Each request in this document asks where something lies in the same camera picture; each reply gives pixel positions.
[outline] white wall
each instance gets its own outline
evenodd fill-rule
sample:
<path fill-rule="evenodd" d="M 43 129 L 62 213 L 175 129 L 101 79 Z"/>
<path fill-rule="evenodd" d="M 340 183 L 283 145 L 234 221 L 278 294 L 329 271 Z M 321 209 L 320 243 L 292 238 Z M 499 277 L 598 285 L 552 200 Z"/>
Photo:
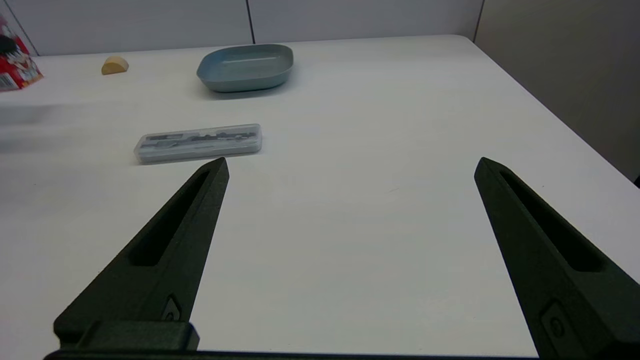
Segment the white wall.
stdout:
<path fill-rule="evenodd" d="M 457 34 L 482 0 L 249 0 L 256 43 Z"/>
<path fill-rule="evenodd" d="M 473 38 L 483 0 L 0 0 L 40 55 L 334 38 Z M 253 34 L 249 10 L 253 21 Z"/>
<path fill-rule="evenodd" d="M 245 0 L 4 1 L 40 55 L 252 43 Z"/>
<path fill-rule="evenodd" d="M 639 15 L 638 0 L 486 0 L 476 44 L 634 180 Z"/>

